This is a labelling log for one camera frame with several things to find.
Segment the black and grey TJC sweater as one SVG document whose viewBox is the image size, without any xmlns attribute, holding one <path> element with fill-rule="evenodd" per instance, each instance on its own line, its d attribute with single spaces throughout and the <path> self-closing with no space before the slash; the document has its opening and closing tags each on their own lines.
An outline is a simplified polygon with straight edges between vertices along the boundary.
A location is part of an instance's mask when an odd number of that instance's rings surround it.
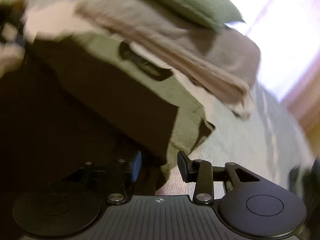
<svg viewBox="0 0 320 240">
<path fill-rule="evenodd" d="M 55 181 L 86 161 L 142 153 L 137 194 L 153 195 L 215 127 L 168 72 L 154 80 L 97 34 L 36 40 L 1 78 L 1 191 Z"/>
</svg>

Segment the pink and blue bedspread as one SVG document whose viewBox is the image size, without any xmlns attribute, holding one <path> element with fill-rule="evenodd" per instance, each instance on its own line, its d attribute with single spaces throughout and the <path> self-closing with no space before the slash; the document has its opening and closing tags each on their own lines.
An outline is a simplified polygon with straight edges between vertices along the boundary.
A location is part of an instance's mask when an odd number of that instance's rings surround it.
<svg viewBox="0 0 320 240">
<path fill-rule="evenodd" d="M 36 35 L 52 39 L 62 34 L 91 31 L 114 40 L 123 38 L 93 26 L 74 13 L 76 0 L 1 1 L 1 12 L 24 24 L 29 40 Z M 173 69 L 180 84 L 203 106 L 216 131 L 196 150 L 214 164 L 234 161 L 289 189 L 289 172 L 296 166 L 312 167 L 314 157 L 305 136 L 289 113 L 260 84 L 252 90 L 253 108 L 248 118 L 236 116 L 211 92 L 189 76 Z"/>
</svg>

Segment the stack of folded dark clothes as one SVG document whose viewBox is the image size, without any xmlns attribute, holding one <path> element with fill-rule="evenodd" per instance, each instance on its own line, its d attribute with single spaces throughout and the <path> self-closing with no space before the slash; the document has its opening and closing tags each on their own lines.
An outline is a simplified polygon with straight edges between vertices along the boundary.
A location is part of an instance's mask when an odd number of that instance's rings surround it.
<svg viewBox="0 0 320 240">
<path fill-rule="evenodd" d="M 299 196 L 306 206 L 319 202 L 319 158 L 312 167 L 294 167 L 289 172 L 289 190 Z"/>
</svg>

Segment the folded beige blanket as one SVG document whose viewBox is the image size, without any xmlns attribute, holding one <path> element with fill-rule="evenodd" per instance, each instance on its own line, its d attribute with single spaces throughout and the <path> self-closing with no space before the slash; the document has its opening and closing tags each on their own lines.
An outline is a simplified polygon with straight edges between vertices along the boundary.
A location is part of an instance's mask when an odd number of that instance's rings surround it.
<svg viewBox="0 0 320 240">
<path fill-rule="evenodd" d="M 207 89 L 234 114 L 249 117 L 260 50 L 247 36 L 229 27 L 217 34 L 156 0 L 80 0 L 75 12 L 144 47 Z"/>
</svg>

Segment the pink curtain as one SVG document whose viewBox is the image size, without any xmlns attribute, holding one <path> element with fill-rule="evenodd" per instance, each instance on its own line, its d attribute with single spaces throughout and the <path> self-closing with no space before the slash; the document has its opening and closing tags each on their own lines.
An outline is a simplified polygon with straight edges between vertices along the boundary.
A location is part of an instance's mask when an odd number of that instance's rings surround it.
<svg viewBox="0 0 320 240">
<path fill-rule="evenodd" d="M 308 133 L 319 123 L 319 55 L 283 98 L 281 104 Z"/>
</svg>

